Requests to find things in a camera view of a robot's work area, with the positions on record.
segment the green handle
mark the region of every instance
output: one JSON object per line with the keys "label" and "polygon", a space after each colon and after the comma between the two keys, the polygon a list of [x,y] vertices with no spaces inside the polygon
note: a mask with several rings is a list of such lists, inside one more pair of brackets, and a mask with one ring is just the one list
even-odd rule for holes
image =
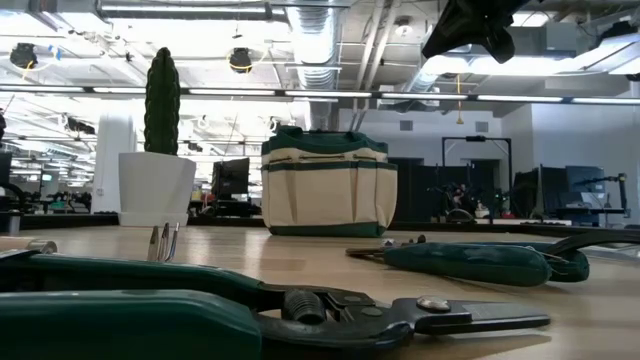
{"label": "green handle", "polygon": [[[551,243],[537,243],[537,242],[517,242],[517,243],[501,243],[501,242],[483,242],[483,245],[498,245],[498,246],[524,246],[534,248],[541,253],[551,247]],[[551,278],[549,281],[557,282],[580,282],[589,278],[589,260],[587,256],[578,250],[571,250],[563,252],[560,259],[556,257],[546,257],[547,264],[552,269]]]}
{"label": "green handle", "polygon": [[551,276],[544,257],[519,246],[425,243],[384,252],[387,264],[431,275],[512,286],[537,286]]}
{"label": "green handle", "polygon": [[48,290],[190,289],[254,308],[259,280],[231,271],[149,261],[33,255],[0,262],[3,277],[38,277]]}
{"label": "green handle", "polygon": [[0,322],[5,360],[259,359],[262,340],[247,307],[187,290],[3,294]]}

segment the potted plant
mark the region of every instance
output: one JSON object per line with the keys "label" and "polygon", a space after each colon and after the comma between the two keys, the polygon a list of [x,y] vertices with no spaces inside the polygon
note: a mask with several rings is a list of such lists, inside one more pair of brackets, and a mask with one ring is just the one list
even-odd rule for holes
{"label": "potted plant", "polygon": [[119,158],[120,225],[186,225],[196,163],[177,156],[180,79],[167,48],[147,73],[145,108],[145,152]]}

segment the metal screw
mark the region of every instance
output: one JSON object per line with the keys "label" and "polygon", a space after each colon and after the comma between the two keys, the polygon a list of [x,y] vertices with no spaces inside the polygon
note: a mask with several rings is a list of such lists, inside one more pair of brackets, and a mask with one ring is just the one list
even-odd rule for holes
{"label": "metal screw", "polygon": [[443,311],[451,310],[451,306],[447,300],[435,296],[421,296],[416,300],[418,307],[424,310]]}
{"label": "metal screw", "polygon": [[377,317],[377,316],[381,316],[382,315],[382,310],[378,309],[378,308],[364,308],[362,310],[360,310],[360,312],[362,313],[362,315],[367,315],[367,316],[373,316],[373,317]]}

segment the computer monitor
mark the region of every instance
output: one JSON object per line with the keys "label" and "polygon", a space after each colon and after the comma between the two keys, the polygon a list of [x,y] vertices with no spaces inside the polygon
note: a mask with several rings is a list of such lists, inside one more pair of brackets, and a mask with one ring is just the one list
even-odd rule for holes
{"label": "computer monitor", "polygon": [[247,194],[249,192],[249,158],[214,163],[211,191],[216,196]]}
{"label": "computer monitor", "polygon": [[604,169],[597,166],[567,166],[569,191],[579,193],[605,193],[604,181],[587,182],[605,177]]}

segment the white planter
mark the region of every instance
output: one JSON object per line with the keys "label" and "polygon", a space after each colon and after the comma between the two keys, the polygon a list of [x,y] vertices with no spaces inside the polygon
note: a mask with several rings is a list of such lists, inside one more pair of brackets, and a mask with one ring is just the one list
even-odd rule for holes
{"label": "white planter", "polygon": [[150,152],[121,153],[120,225],[187,225],[196,163]]}

